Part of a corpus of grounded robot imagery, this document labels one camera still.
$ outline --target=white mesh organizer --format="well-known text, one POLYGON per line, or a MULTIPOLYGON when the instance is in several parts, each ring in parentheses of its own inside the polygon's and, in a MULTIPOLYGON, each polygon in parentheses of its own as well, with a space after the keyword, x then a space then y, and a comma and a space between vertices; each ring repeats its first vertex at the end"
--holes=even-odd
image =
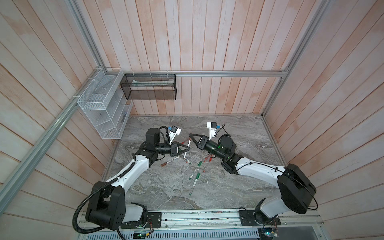
POLYGON ((126 105, 120 68, 100 68, 78 104, 102 138, 121 139, 133 103, 126 105))

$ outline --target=wood panel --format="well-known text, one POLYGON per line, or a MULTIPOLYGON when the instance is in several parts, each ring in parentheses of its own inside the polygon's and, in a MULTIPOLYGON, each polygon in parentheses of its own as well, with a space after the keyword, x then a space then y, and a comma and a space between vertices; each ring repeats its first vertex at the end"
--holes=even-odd
MULTIPOLYGON (((285 69, 320 2, 125 0, 124 8, 122 0, 77 1, 98 50, 111 66, 132 70, 285 69), (119 57, 122 52, 130 65, 119 57)), ((132 114, 262 113, 276 83, 182 78, 177 101, 134 101, 132 114)))
POLYGON ((335 1, 266 115, 332 239, 384 234, 383 14, 383 1, 335 1))
MULTIPOLYGON (((96 61, 62 1, 1 1, 0 31, 3 185, 73 99, 96 61)), ((112 147, 76 111, 0 216, 2 237, 76 237, 73 211, 101 179, 112 147)))

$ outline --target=black wire basket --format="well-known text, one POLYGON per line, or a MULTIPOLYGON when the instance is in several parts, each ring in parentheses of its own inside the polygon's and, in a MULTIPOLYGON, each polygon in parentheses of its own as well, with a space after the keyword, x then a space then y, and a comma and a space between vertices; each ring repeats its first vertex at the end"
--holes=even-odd
POLYGON ((120 86, 127 100, 176 100, 175 74, 127 73, 120 86))

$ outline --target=marble tabletop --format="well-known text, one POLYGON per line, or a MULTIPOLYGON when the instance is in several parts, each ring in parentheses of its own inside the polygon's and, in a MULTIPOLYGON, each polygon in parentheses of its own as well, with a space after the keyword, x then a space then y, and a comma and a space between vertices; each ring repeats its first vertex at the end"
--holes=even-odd
MULTIPOLYGON (((258 115, 130 117, 110 177, 131 161, 131 153, 136 152, 145 141, 145 133, 149 128, 175 125, 182 129, 175 141, 183 142, 191 132, 208 136, 207 122, 225 124, 225 130, 237 145, 237 154, 255 161, 281 165, 258 115)), ((253 208, 261 199, 278 192, 276 187, 264 181, 228 173, 221 166, 220 159, 215 158, 206 172, 203 169, 208 161, 201 165, 200 178, 190 196, 194 178, 189 180, 189 176, 206 154, 206 151, 201 151, 191 143, 191 150, 187 153, 191 164, 177 159, 161 167, 161 163, 172 159, 169 155, 165 156, 134 182, 126 194, 126 202, 146 205, 149 210, 253 208)))

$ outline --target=robotic arm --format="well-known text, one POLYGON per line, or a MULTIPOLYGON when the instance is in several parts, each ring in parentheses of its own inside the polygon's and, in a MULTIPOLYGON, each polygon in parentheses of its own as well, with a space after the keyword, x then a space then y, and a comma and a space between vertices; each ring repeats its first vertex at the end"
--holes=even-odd
POLYGON ((174 157, 190 150, 189 146, 173 141, 180 132, 181 129, 175 126, 148 129, 146 141, 140 145, 136 153, 132 153, 132 161, 108 181, 99 181, 93 186, 92 193, 84 199, 73 215, 73 228, 79 233, 92 233, 103 228, 118 230, 119 226, 125 222, 135 222, 135 225, 145 224, 147 207, 140 204, 126 205, 125 194, 136 179, 158 160, 158 154, 169 154, 174 157), (166 137, 163 135, 164 142, 160 142, 162 128, 166 129, 166 137), (82 229, 77 224, 80 210, 88 201, 86 220, 100 227, 82 229))
POLYGON ((266 224, 278 214, 290 210, 299 214, 306 213, 316 188, 298 166, 294 164, 288 164, 287 167, 273 166, 240 156, 235 153, 236 144, 229 134, 220 136, 218 143, 210 140, 216 136, 216 126, 215 122, 208 122, 209 137, 200 134, 189 134, 189 137, 197 148, 219 157, 221 165, 227 172, 254 177, 280 189, 279 194, 261 200, 256 206, 253 214, 258 224, 266 224))

